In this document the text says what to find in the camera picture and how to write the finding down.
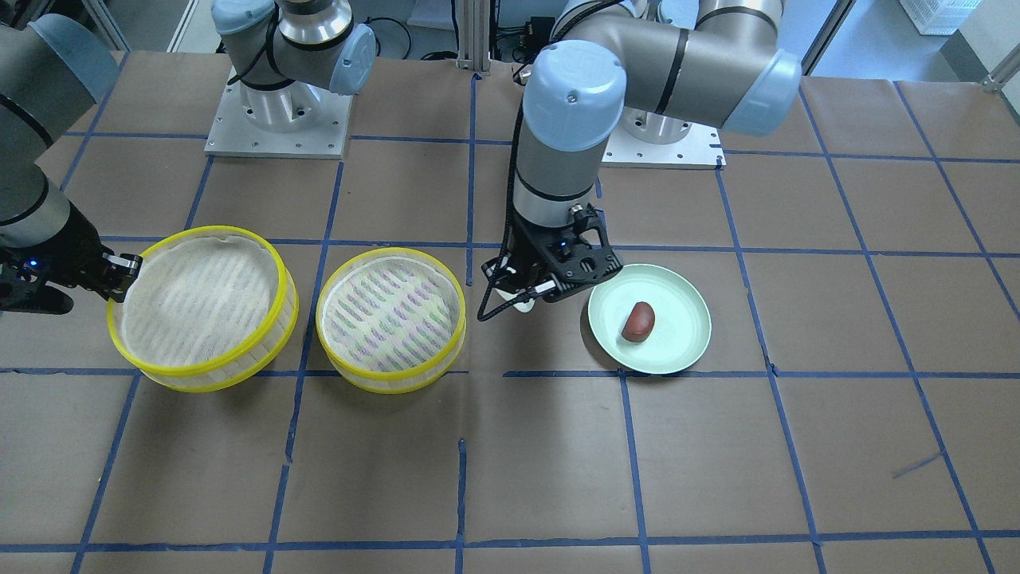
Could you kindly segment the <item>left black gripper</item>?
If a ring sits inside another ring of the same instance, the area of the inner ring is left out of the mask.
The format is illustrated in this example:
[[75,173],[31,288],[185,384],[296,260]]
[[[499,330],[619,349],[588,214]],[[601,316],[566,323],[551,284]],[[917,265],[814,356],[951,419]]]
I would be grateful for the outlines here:
[[500,290],[557,302],[612,279],[623,266],[593,204],[568,208],[565,226],[539,226],[511,210]]

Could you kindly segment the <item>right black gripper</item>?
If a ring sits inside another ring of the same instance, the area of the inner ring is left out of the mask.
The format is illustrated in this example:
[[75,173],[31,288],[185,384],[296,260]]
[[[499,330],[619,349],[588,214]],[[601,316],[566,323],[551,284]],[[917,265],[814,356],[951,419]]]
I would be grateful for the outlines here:
[[62,228],[46,241],[22,248],[2,247],[3,312],[65,315],[74,301],[54,284],[95,292],[106,301],[128,292],[141,273],[143,258],[114,254],[95,226],[70,207]]

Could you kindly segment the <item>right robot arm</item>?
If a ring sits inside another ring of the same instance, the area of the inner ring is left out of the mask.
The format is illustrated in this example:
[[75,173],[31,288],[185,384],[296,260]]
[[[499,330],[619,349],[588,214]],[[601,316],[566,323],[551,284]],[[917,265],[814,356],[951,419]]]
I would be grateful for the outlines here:
[[[214,1],[227,80],[206,150],[220,156],[332,159],[352,97],[378,54],[346,1]],[[116,254],[37,157],[116,84],[118,65],[90,30],[60,14],[2,29],[2,309],[65,315],[66,289],[124,301],[143,258]]]

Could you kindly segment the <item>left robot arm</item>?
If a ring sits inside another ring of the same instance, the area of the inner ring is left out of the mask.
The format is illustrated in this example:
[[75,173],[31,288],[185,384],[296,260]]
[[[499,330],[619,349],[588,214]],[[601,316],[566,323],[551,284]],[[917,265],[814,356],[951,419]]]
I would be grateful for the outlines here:
[[503,305],[552,302],[622,269],[591,200],[627,108],[765,136],[786,119],[800,59],[779,48],[783,1],[702,1],[692,29],[630,1],[571,1],[524,84],[508,163],[505,234],[484,262]]

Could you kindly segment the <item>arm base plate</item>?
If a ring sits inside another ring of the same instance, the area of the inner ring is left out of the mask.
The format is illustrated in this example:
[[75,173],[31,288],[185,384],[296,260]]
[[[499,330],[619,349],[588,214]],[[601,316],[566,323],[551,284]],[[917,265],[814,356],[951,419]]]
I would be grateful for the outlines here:
[[345,155],[354,96],[295,81],[259,91],[226,86],[204,152],[236,159],[326,159]]
[[608,140],[602,164],[714,170],[725,167],[726,159],[716,128],[626,108]]

